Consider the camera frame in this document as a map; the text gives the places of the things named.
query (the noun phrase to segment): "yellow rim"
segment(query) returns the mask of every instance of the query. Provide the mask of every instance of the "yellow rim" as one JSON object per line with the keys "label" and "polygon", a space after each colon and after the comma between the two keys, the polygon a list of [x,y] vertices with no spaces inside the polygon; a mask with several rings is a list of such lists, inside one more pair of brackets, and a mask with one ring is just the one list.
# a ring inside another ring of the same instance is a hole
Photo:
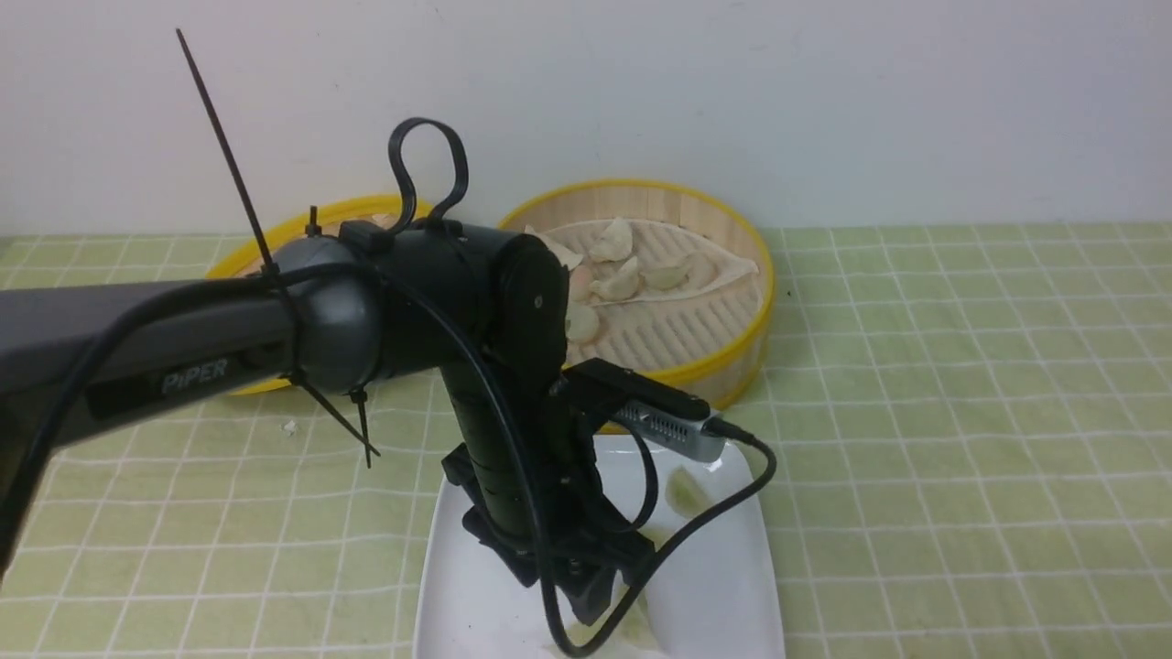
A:
{"label": "yellow rim", "polygon": [[[376,213],[388,213],[397,216],[400,210],[402,210],[402,199],[397,195],[373,195],[369,197],[356,197],[354,199],[347,199],[345,202],[338,202],[335,204],[329,204],[327,206],[321,206],[318,209],[318,224],[326,226],[329,224],[338,224],[347,219],[353,219],[355,217],[364,215],[376,215]],[[424,201],[418,201],[416,203],[415,213],[416,217],[425,216],[431,212],[431,205]],[[277,247],[293,240],[294,238],[300,238],[305,236],[305,225],[309,223],[309,213],[304,212],[289,220],[282,222],[281,224],[265,231],[265,240],[268,246],[275,250]],[[240,249],[224,257],[224,260],[213,265],[207,271],[209,279],[230,279],[240,274],[240,271],[252,264],[260,257],[260,250],[257,247],[255,242],[248,240],[246,244],[240,246]],[[232,395],[247,395],[247,394],[259,394],[263,392],[272,392],[274,389],[280,389],[282,387],[289,386],[287,380],[270,380],[267,382],[261,382],[259,385],[253,385],[244,389],[232,392]]]}
{"label": "yellow rim", "polygon": [[[745,219],[741,213],[732,210],[732,208],[730,208],[724,202],[721,202],[720,199],[706,195],[699,190],[693,190],[690,188],[686,188],[683,185],[676,185],[674,183],[665,183],[662,181],[648,181],[643,178],[600,178],[595,181],[584,181],[581,183],[575,183],[573,185],[566,185],[565,188],[558,188],[557,190],[552,190],[539,197],[534,197],[529,202],[522,204],[519,208],[517,208],[517,210],[509,213],[509,216],[505,217],[505,219],[502,220],[498,226],[500,229],[511,229],[512,223],[516,222],[516,219],[520,217],[522,213],[554,197],[559,197],[568,192],[588,190],[591,188],[608,188],[614,185],[657,188],[660,190],[669,190],[672,192],[680,192],[683,195],[688,195],[704,203],[711,204],[724,211],[729,217],[734,219],[734,222],[740,224],[741,229],[743,229],[749,235],[749,237],[752,238],[754,243],[756,243],[757,249],[761,250],[761,252],[766,256],[766,258],[763,259],[765,261],[765,272],[763,273],[765,279],[764,304],[761,305],[761,310],[757,311],[757,315],[752,318],[752,321],[749,322],[749,327],[744,332],[742,332],[740,337],[732,340],[729,345],[724,346],[723,348],[714,352],[713,354],[703,359],[699,359],[696,361],[684,364],[682,366],[676,366],[674,368],[653,371],[650,373],[645,373],[645,375],[647,375],[653,380],[659,380],[660,382],[663,382],[666,385],[680,386],[688,381],[697,380],[700,378],[703,378],[708,374],[711,374],[716,371],[727,367],[737,356],[740,356],[738,355],[740,352],[744,351],[749,346],[749,344],[752,342],[752,340],[756,339],[757,335],[765,330],[766,322],[769,321],[770,312],[772,311],[774,306],[774,260],[768,257],[769,245],[765,244],[765,240],[761,237],[761,233],[757,232],[757,229],[754,227],[754,225],[750,224],[749,220]],[[748,383],[744,383],[742,387],[740,387],[740,389],[743,389],[747,386]]]}

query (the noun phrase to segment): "steamer basket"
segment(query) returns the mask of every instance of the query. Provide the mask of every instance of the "steamer basket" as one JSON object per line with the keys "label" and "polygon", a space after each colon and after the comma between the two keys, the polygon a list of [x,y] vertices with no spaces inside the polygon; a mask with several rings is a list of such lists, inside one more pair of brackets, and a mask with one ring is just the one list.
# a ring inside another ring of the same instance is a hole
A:
{"label": "steamer basket", "polygon": [[736,211],[702,192],[668,183],[592,181],[561,188],[513,211],[502,229],[538,232],[579,222],[626,217],[667,223],[699,233],[756,272],[689,300],[636,301],[600,307],[604,335],[574,347],[570,365],[602,356],[689,392],[724,409],[761,369],[774,301],[769,247]]}
{"label": "steamer basket", "polygon": [[[318,209],[318,225],[322,233],[338,236],[343,222],[349,219],[369,219],[380,226],[388,227],[398,219],[402,210],[402,199],[397,195],[376,195],[372,197],[357,197],[347,199],[328,206]],[[416,202],[415,216],[425,217],[431,212],[431,205],[418,199]],[[309,223],[309,213],[299,215],[268,231],[265,231],[265,240],[272,251],[277,251],[281,245],[305,236],[305,226]],[[230,253],[224,260],[213,265],[207,271],[209,279],[229,279],[232,277],[244,277],[260,270],[260,249],[255,240],[247,238],[245,244]],[[287,380],[270,380],[252,387],[233,392],[232,395],[259,394],[287,387]]]}

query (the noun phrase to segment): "bamboo steamer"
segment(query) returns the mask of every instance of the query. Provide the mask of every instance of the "bamboo steamer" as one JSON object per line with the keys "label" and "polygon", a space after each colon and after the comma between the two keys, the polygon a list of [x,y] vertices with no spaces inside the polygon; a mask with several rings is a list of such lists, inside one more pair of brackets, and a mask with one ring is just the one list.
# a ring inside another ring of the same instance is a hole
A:
{"label": "bamboo steamer", "polygon": [[[604,334],[597,345],[572,346],[568,365],[601,356],[703,398],[716,409],[727,408],[764,361],[774,301],[769,247],[748,220],[720,201],[641,179],[591,181],[554,190],[518,208],[500,227],[523,231],[529,225],[547,233],[615,217],[686,229],[751,260],[755,272],[687,300],[597,307]],[[663,227],[662,233],[668,232]]]}

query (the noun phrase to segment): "white wall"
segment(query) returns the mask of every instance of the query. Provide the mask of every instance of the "white wall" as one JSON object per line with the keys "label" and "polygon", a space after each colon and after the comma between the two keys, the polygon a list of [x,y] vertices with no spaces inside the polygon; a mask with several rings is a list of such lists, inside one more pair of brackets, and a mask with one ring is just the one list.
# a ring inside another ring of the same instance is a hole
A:
{"label": "white wall", "polygon": [[0,233],[245,229],[177,26],[266,224],[393,190],[415,114],[469,220],[599,176],[763,225],[1172,218],[1167,0],[4,0]]}

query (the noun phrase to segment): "black zip tie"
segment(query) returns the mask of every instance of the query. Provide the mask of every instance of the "black zip tie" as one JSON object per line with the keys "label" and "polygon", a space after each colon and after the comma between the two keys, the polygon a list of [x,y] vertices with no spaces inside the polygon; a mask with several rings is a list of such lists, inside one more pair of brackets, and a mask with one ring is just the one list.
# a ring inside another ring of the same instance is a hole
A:
{"label": "black zip tie", "polygon": [[370,468],[370,449],[373,449],[374,447],[370,446],[370,428],[367,427],[367,416],[366,416],[367,395],[366,395],[366,389],[359,389],[356,392],[353,392],[350,394],[350,401],[353,401],[354,405],[359,406],[359,423],[362,426],[362,440],[363,440],[362,444],[367,449],[367,451],[366,451],[367,453],[367,455],[366,455],[366,457],[367,457],[367,469],[369,469]]}
{"label": "black zip tie", "polygon": [[[232,148],[227,143],[227,136],[224,134],[224,127],[220,124],[219,115],[216,114],[216,108],[212,106],[211,96],[207,94],[207,87],[204,84],[204,79],[199,75],[199,68],[196,67],[196,59],[191,55],[191,49],[188,48],[188,40],[183,38],[183,30],[176,28],[176,35],[179,38],[179,46],[183,47],[183,56],[188,60],[188,68],[191,69],[191,77],[196,81],[196,88],[199,90],[199,98],[204,103],[204,111],[207,113],[207,120],[212,123],[212,130],[216,131],[216,140],[219,142],[220,151],[224,154],[224,159],[227,162],[227,169],[232,172],[232,182],[236,183],[236,190],[240,195],[240,203],[244,204],[244,213],[248,217],[248,225],[252,226],[252,235],[257,240],[257,249],[260,250],[260,258],[264,265],[260,267],[261,277],[267,277],[272,283],[273,287],[277,288],[277,293],[281,299],[281,306],[285,307],[285,313],[288,315],[289,321],[293,324],[293,355],[294,360],[299,354],[298,347],[301,345],[301,315],[297,311],[297,306],[293,304],[293,298],[289,295],[288,287],[281,281],[279,274],[279,269],[273,261],[273,256],[268,251],[268,243],[265,240],[265,232],[260,229],[260,220],[257,219],[257,210],[252,205],[252,198],[248,196],[248,190],[244,185],[244,177],[240,175],[240,168],[236,164],[236,156],[232,155]],[[318,208],[309,206],[309,223],[311,226],[316,227],[318,224]],[[329,412],[339,423],[341,423],[354,437],[362,442],[367,450],[367,463],[370,462],[370,454],[382,456],[381,453],[373,446],[370,441],[366,437],[366,433],[362,435],[354,429],[354,426],[346,420],[345,416],[338,409],[331,405],[326,396],[315,389],[312,385],[306,382],[305,375],[301,368],[294,362],[293,374],[288,378],[289,383],[301,387],[318,401],[321,407]]]}
{"label": "black zip tie", "polygon": [[318,206],[309,206],[309,224],[305,225],[306,236],[321,236],[321,226],[318,226]]}
{"label": "black zip tie", "polygon": [[366,437],[363,437],[362,434],[357,432],[357,429],[354,428],[354,424],[350,423],[345,416],[342,416],[341,412],[338,412],[338,408],[334,407],[334,405],[329,402],[329,400],[326,399],[326,396],[321,392],[319,392],[316,388],[314,388],[313,386],[311,386],[308,382],[305,381],[304,374],[295,373],[289,378],[289,383],[301,387],[311,396],[313,396],[313,400],[318,401],[318,405],[326,408],[326,412],[328,412],[329,415],[333,416],[335,421],[341,423],[342,427],[346,428],[350,433],[350,435],[354,436],[355,440],[357,440],[363,447],[366,447],[368,453],[373,453],[379,457],[382,457],[382,454],[379,453],[379,449],[374,448],[374,446]]}

